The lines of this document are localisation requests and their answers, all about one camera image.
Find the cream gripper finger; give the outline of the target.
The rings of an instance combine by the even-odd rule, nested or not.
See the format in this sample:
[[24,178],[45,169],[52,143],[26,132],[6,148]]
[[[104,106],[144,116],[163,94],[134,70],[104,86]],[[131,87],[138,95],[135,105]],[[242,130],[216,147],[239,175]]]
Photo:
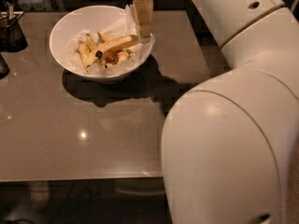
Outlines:
[[150,38],[153,1],[152,0],[134,0],[135,26],[138,35],[141,38]]
[[130,13],[131,13],[132,20],[133,20],[133,22],[135,24],[135,31],[139,32],[139,30],[138,30],[138,23],[137,23],[137,17],[136,17],[136,14],[135,14],[135,6],[133,4],[131,4],[129,6],[129,8],[130,8]]

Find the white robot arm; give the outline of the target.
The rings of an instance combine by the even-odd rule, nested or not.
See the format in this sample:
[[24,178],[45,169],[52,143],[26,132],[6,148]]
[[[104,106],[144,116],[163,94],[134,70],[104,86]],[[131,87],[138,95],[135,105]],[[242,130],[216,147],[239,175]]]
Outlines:
[[286,224],[299,134],[299,23],[282,0],[192,0],[230,71],[187,91],[164,122],[173,224]]

